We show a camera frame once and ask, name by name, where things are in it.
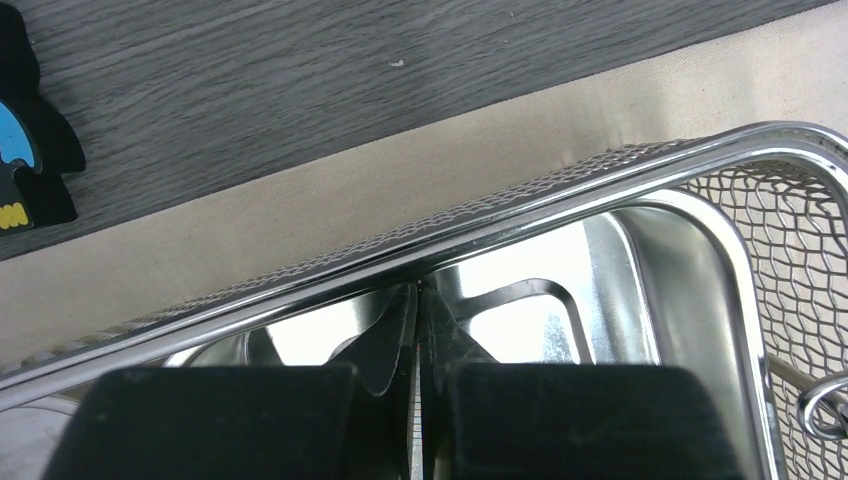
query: black plastic piece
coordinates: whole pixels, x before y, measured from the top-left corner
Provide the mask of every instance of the black plastic piece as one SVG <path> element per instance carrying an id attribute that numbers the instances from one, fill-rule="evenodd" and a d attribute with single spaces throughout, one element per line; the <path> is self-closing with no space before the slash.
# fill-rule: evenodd
<path id="1" fill-rule="evenodd" d="M 40 75 L 20 12 L 0 3 L 0 236 L 77 217 L 60 174 L 84 170 L 85 155 Z"/>
<path id="2" fill-rule="evenodd" d="M 458 363 L 447 397 L 446 478 L 744 479 L 682 369 Z"/>
<path id="3" fill-rule="evenodd" d="M 416 305 L 415 289 L 401 286 L 377 323 L 320 367 L 108 374 L 44 479 L 408 478 Z"/>

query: metal edge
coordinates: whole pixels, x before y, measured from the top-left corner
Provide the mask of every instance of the metal edge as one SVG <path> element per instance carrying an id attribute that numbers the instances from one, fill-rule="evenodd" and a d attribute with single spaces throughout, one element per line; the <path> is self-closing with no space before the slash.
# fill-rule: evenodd
<path id="1" fill-rule="evenodd" d="M 739 305 L 742 308 L 741 330 L 744 351 L 737 352 L 744 364 L 746 393 L 748 407 L 756 412 L 751 419 L 756 435 L 756 447 L 761 453 L 760 475 L 765 478 L 780 480 L 784 478 L 776 460 L 783 458 L 781 438 L 774 438 L 777 433 L 770 428 L 768 399 L 766 388 L 768 370 L 766 369 L 766 347 L 763 339 L 762 325 L 758 309 L 757 293 L 754 284 L 754 273 L 751 270 L 751 260 L 745 239 L 739 233 L 733 220 L 718 210 L 708 200 L 693 193 L 679 190 L 661 190 L 628 202 L 627 206 L 645 206 L 662 208 L 669 212 L 693 220 L 701 231 L 710 238 L 721 255 L 726 257 L 726 263 L 731 266 L 733 279 L 736 282 L 734 291 L 739 295 Z"/>
<path id="2" fill-rule="evenodd" d="M 647 193 L 679 185 L 722 168 L 780 159 L 807 167 L 848 197 L 848 140 L 805 123 L 764 123 L 710 137 L 644 161 L 630 162 L 568 182 L 494 212 L 468 215 L 433 231 L 417 232 L 304 272 L 280 285 L 235 301 L 188 313 L 105 345 L 72 352 L 0 377 L 0 411 L 93 380 L 123 366 L 143 363 L 250 330 L 333 299 L 365 291 L 374 281 L 422 271 L 518 241 Z"/>

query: yellow text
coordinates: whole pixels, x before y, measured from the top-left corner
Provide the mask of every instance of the yellow text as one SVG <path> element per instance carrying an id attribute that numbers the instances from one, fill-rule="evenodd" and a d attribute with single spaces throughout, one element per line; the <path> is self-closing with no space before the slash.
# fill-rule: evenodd
<path id="1" fill-rule="evenodd" d="M 0 230 L 22 227 L 29 223 L 24 206 L 18 202 L 0 207 Z"/>

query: metal mesh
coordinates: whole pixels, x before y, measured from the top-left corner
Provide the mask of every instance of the metal mesh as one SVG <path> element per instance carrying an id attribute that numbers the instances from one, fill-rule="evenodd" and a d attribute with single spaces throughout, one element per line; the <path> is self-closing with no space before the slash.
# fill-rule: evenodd
<path id="1" fill-rule="evenodd" d="M 848 242 L 839 207 L 810 171 L 755 162 L 686 188 L 732 218 L 750 250 L 767 350 L 814 378 L 848 368 Z M 772 376 L 789 478 L 842 479 L 848 449 L 803 433 L 798 391 Z"/>

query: wire mesh basket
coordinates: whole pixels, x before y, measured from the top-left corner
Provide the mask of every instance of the wire mesh basket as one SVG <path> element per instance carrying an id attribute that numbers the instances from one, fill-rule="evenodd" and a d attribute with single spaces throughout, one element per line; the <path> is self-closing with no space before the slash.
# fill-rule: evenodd
<path id="1" fill-rule="evenodd" d="M 838 390 L 848 370 L 846 152 L 844 138 L 799 123 L 625 146 L 8 365 L 0 410 L 267 325 L 399 271 L 420 273 L 480 245 L 518 241 L 681 188 L 725 212 L 747 243 L 772 373 L 779 374 L 771 391 L 788 477 L 845 478 L 848 409 Z"/>
<path id="2" fill-rule="evenodd" d="M 782 360 L 811 378 L 848 369 L 848 238 L 834 198 L 840 192 L 782 161 L 721 170 L 684 188 L 719 206 L 745 238 L 772 364 Z M 780 374 L 772 381 L 789 478 L 845 478 L 844 444 L 809 435 L 796 420 L 801 385 Z"/>

